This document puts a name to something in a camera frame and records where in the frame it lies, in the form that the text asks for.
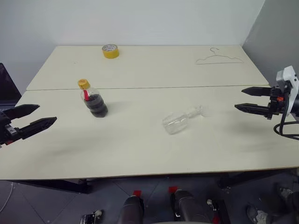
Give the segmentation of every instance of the bottle cap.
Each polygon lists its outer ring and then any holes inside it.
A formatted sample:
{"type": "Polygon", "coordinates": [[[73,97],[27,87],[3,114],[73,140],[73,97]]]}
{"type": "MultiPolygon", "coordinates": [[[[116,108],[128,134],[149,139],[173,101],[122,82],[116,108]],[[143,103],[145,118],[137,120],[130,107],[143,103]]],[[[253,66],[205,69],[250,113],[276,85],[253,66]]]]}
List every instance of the bottle cap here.
{"type": "Polygon", "coordinates": [[[87,90],[90,87],[89,82],[87,81],[87,79],[84,78],[78,81],[78,85],[82,90],[87,90]]]}

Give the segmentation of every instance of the table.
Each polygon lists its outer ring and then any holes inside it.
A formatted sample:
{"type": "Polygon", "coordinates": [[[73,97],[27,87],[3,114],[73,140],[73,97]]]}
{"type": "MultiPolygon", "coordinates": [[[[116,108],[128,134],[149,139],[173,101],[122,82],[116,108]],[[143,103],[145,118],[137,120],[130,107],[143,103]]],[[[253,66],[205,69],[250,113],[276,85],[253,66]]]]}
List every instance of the table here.
{"type": "Polygon", "coordinates": [[[268,82],[240,45],[220,46],[119,46],[120,56],[107,59],[102,46],[58,46],[27,90],[78,89],[86,78],[95,88],[162,88],[229,85],[267,85],[268,82]],[[214,55],[226,57],[196,64],[214,55]]]}
{"type": "MultiPolygon", "coordinates": [[[[241,93],[242,86],[104,89],[109,114],[93,117],[80,90],[27,91],[19,105],[41,107],[13,121],[22,127],[57,116],[44,132],[0,150],[0,179],[41,180],[245,171],[299,166],[299,142],[278,136],[267,120],[234,104],[266,105],[268,97],[241,93]],[[169,135],[162,119],[170,112],[204,105],[209,116],[190,120],[169,135]]],[[[292,126],[298,133],[298,126],[292,126]]]]}

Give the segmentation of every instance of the yellow tape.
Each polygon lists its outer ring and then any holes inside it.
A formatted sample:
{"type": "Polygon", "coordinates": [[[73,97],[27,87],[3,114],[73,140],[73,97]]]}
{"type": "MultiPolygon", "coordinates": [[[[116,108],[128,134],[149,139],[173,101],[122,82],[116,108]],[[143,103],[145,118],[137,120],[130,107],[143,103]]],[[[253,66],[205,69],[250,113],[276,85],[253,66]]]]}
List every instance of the yellow tape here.
{"type": "Polygon", "coordinates": [[[120,55],[117,46],[115,44],[107,44],[102,47],[103,54],[106,58],[112,59],[120,55]]]}

